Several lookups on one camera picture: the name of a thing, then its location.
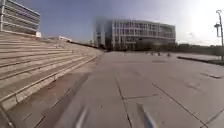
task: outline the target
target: stone step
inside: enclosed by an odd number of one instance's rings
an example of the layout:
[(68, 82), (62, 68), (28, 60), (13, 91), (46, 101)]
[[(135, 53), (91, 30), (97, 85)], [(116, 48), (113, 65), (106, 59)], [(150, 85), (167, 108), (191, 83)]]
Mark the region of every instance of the stone step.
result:
[(34, 64), (44, 64), (53, 60), (60, 60), (64, 58), (69, 57), (78, 57), (78, 55), (69, 54), (69, 55), (63, 55), (63, 56), (51, 56), (51, 57), (43, 57), (33, 60), (26, 60), (26, 61), (17, 61), (16, 63), (6, 63), (3, 65), (0, 65), (0, 76), (1, 73), (13, 71), (20, 68), (27, 68), (28, 66), (34, 65)]
[(15, 65), (18, 63), (23, 62), (29, 62), (33, 60), (38, 60), (41, 58), (50, 58), (55, 56), (66, 56), (71, 55), (73, 53), (53, 53), (53, 54), (40, 54), (40, 55), (34, 55), (34, 56), (20, 56), (20, 57), (11, 57), (11, 58), (5, 58), (0, 60), (0, 66), (7, 66), (7, 65)]
[(64, 49), (64, 48), (61, 48), (61, 47), (55, 47), (55, 46), (29, 46), (29, 45), (24, 45), (24, 46), (17, 46), (17, 45), (11, 45), (11, 46), (1, 46), (0, 47), (0, 50), (1, 49)]
[(25, 79), (40, 72), (50, 70), (54, 67), (64, 65), (74, 60), (82, 59), (83, 57), (69, 57), (61, 60), (53, 60), (43, 64), (34, 64), (17, 70), (5, 72), (0, 74), (0, 89), (9, 84), (16, 83), (21, 79)]
[(23, 79), (17, 83), (13, 83), (0, 89), (0, 102), (3, 107), (8, 110), (26, 97), (37, 92), (39, 89), (47, 86), (60, 76), (80, 67), (81, 65), (95, 59), (96, 57), (85, 57), (79, 61), (58, 66), (46, 72)]
[(71, 53), (72, 51), (40, 51), (40, 52), (19, 52), (15, 53), (4, 53), (0, 54), (0, 59), (8, 59), (8, 58), (19, 58), (22, 56), (35, 56), (35, 55), (43, 55), (43, 54), (54, 54), (54, 53)]
[(2, 49), (0, 48), (0, 54), (1, 53), (18, 53), (18, 52), (36, 52), (36, 51), (68, 51), (67, 49), (57, 49), (57, 48), (52, 48), (52, 49)]
[(0, 46), (3, 46), (3, 45), (32, 45), (32, 46), (40, 46), (40, 45), (46, 45), (46, 43), (42, 43), (42, 42), (37, 42), (37, 43), (35, 43), (35, 42), (29, 42), (29, 43), (24, 43), (24, 42), (18, 42), (18, 43), (16, 43), (16, 42), (0, 42)]

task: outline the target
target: building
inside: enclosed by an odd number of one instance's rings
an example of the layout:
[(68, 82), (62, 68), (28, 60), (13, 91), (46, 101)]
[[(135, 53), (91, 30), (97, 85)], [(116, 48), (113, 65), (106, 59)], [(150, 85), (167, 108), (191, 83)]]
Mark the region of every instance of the building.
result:
[(13, 0), (0, 0), (0, 31), (36, 36), (40, 14)]
[(150, 21), (98, 19), (94, 28), (94, 45), (107, 49), (135, 50), (139, 44), (175, 41), (175, 26)]
[(63, 37), (63, 36), (50, 37), (48, 39), (65, 41), (65, 42), (72, 42), (72, 39), (69, 39), (69, 38), (66, 38), (66, 37)]

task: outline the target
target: glass facade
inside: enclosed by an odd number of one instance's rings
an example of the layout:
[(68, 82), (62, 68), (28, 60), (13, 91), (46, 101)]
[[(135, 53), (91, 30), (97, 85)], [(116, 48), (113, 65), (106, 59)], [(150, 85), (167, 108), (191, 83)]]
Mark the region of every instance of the glass facade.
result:
[(40, 15), (14, 1), (1, 0), (1, 31), (36, 35)]

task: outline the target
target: window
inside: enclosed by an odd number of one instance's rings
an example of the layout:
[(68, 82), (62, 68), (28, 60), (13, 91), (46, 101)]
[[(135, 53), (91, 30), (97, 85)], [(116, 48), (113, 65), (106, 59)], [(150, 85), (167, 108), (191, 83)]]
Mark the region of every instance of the window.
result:
[(153, 36), (156, 36), (156, 32), (153, 32)]
[(125, 34), (126, 34), (126, 35), (129, 35), (129, 30), (128, 30), (128, 29), (125, 30)]
[(115, 36), (115, 42), (119, 42), (118, 36)]
[(134, 30), (133, 29), (130, 30), (130, 35), (134, 35)]

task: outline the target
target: pole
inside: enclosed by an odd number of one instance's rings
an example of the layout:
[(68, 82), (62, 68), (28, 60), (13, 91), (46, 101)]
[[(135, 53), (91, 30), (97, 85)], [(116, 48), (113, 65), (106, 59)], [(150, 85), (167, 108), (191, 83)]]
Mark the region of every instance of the pole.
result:
[(219, 24), (220, 24), (220, 27), (221, 27), (221, 42), (222, 42), (222, 48), (221, 50), (223, 50), (223, 27), (222, 27), (222, 17), (221, 17), (221, 10), (217, 10), (216, 13), (219, 14)]

